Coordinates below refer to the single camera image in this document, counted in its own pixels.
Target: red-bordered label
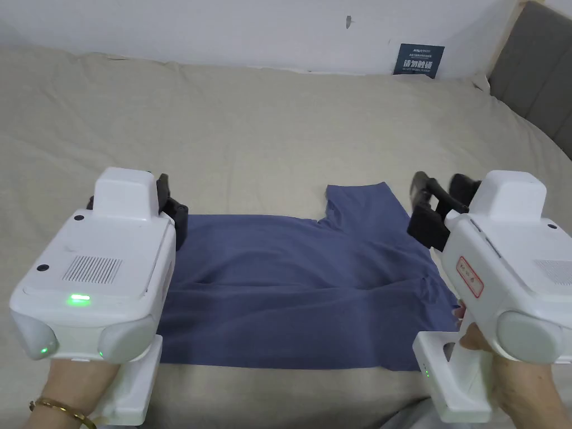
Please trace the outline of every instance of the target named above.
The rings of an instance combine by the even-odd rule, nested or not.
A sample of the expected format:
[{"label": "red-bordered label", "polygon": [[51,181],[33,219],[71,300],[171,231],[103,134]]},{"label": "red-bordered label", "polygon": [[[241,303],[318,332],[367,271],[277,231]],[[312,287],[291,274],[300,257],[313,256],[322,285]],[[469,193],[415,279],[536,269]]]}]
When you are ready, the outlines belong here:
[{"label": "red-bordered label", "polygon": [[457,262],[457,272],[460,274],[461,278],[467,284],[468,288],[471,289],[475,298],[478,298],[481,293],[483,293],[484,285],[483,281],[476,275],[475,270],[471,268],[464,257],[460,257]]}]

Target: white wall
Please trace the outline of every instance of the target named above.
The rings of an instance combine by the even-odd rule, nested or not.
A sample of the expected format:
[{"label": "white wall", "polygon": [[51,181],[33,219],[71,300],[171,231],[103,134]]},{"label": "white wall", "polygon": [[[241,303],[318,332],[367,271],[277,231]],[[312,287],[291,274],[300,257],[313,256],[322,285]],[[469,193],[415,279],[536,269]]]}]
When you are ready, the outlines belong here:
[{"label": "white wall", "polygon": [[0,43],[337,73],[391,73],[401,43],[425,43],[459,77],[488,69],[516,2],[2,0]]},{"label": "white wall", "polygon": [[546,0],[545,5],[572,18],[572,0]]}]

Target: gold bracelet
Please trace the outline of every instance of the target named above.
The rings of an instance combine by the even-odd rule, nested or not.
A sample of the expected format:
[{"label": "gold bracelet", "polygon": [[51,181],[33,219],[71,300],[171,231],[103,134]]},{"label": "gold bracelet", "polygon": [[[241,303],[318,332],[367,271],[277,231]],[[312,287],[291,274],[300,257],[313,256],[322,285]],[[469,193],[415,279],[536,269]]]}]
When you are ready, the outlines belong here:
[{"label": "gold bracelet", "polygon": [[88,427],[88,429],[97,429],[97,426],[88,419],[83,413],[74,410],[71,407],[68,407],[66,404],[62,404],[53,399],[44,398],[40,396],[38,399],[34,401],[30,401],[30,411],[34,411],[36,405],[43,405],[44,407],[53,408],[55,410],[63,411],[65,414],[69,415],[70,417],[79,420],[82,424]]}]

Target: t-shirt sleeve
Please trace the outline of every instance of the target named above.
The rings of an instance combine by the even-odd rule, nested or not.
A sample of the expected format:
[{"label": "t-shirt sleeve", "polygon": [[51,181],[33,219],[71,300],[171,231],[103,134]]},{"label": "t-shirt sleeve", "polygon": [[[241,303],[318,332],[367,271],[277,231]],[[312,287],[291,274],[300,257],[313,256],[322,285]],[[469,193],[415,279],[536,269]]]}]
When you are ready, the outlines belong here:
[{"label": "t-shirt sleeve", "polygon": [[385,183],[326,189],[325,218],[320,223],[349,235],[377,240],[402,235],[409,216]]}]

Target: dark blue sign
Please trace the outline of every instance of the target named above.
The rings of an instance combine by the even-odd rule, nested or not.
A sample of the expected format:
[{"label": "dark blue sign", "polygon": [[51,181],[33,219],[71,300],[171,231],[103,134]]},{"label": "dark blue sign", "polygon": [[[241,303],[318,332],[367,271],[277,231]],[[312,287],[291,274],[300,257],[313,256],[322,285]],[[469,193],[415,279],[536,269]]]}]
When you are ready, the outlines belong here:
[{"label": "dark blue sign", "polygon": [[435,79],[444,50],[444,46],[402,43],[394,74],[426,74]]}]

